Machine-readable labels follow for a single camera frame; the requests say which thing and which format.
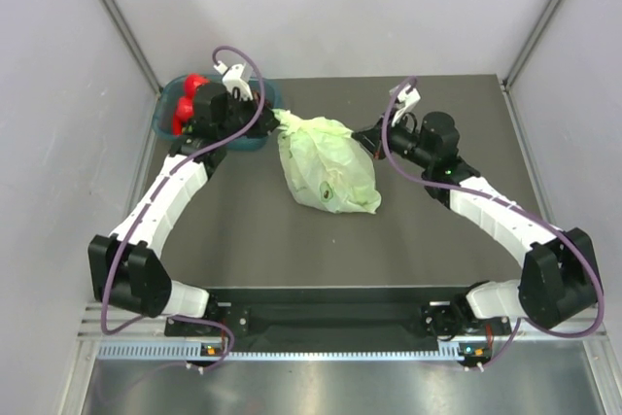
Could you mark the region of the light green plastic bag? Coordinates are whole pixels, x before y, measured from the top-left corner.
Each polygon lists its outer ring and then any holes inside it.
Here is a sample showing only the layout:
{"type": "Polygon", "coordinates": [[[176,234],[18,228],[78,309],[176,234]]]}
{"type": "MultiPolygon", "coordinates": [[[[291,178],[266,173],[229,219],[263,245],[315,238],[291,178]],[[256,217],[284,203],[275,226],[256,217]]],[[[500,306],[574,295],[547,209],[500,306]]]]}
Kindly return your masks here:
{"type": "Polygon", "coordinates": [[[373,214],[382,197],[371,157],[340,121],[277,109],[279,158],[294,200],[332,214],[373,214]]]}

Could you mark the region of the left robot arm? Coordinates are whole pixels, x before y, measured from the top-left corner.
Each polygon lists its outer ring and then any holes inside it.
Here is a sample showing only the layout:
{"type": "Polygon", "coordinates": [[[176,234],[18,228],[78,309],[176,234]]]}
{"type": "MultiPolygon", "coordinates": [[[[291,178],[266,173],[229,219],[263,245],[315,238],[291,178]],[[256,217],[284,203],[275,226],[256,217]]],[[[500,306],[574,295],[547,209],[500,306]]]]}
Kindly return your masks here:
{"type": "Polygon", "coordinates": [[[175,224],[212,179],[230,143],[266,138],[277,126],[261,79],[201,82],[188,96],[190,117],[172,143],[155,180],[131,213],[108,235],[89,242],[93,294],[106,317],[110,307],[135,319],[186,317],[199,333],[214,331],[219,308],[210,293],[176,281],[160,256],[175,224]]]}

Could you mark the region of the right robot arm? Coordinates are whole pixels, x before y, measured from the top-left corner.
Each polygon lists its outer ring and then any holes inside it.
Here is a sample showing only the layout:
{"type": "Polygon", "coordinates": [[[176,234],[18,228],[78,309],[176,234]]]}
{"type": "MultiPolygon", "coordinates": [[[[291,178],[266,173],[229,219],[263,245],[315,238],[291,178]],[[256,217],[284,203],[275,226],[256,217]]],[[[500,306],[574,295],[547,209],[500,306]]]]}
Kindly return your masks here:
{"type": "Polygon", "coordinates": [[[474,223],[518,262],[519,279],[484,281],[458,296],[453,318],[460,330],[474,333],[489,319],[509,318],[554,334],[560,323],[602,306],[590,236],[546,223],[496,191],[460,156],[460,133],[451,116],[431,112],[412,124],[378,121],[353,138],[376,159],[400,156],[421,167],[431,198],[474,223]]]}

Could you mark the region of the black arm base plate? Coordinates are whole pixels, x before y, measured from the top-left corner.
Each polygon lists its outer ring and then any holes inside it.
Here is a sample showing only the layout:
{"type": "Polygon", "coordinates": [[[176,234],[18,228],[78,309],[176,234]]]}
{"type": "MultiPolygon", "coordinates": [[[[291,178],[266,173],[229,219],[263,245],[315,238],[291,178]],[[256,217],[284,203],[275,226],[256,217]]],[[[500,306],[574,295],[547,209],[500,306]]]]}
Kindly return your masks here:
{"type": "Polygon", "coordinates": [[[333,330],[339,334],[386,330],[390,335],[401,332],[417,338],[510,334],[510,324],[502,318],[470,321],[445,302],[235,303],[210,305],[201,319],[228,326],[238,338],[264,336],[273,330],[305,337],[333,330]]]}

